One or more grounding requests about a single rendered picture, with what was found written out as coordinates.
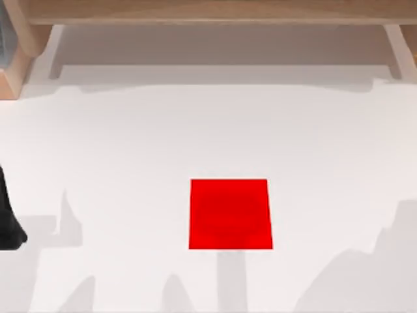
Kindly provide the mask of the wooden shelf unit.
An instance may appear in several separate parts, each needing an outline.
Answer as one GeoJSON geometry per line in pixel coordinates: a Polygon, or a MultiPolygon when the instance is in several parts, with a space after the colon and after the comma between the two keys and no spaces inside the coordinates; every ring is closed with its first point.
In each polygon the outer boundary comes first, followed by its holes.
{"type": "Polygon", "coordinates": [[[0,0],[16,79],[61,32],[31,96],[150,85],[417,87],[417,0],[0,0]]]}

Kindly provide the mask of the flat red square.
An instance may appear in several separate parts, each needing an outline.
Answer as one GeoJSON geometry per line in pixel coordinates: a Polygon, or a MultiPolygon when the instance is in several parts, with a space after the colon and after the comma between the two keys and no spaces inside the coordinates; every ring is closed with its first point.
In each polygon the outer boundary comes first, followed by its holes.
{"type": "Polygon", "coordinates": [[[272,250],[266,179],[192,179],[192,250],[272,250]]]}

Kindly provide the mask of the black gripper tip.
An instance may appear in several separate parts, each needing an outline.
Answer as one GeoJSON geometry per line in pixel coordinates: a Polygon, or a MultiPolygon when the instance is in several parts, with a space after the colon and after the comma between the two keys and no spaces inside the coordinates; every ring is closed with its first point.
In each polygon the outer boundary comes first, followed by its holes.
{"type": "Polygon", "coordinates": [[[17,250],[27,239],[25,230],[12,210],[4,171],[0,166],[0,251],[17,250]]]}

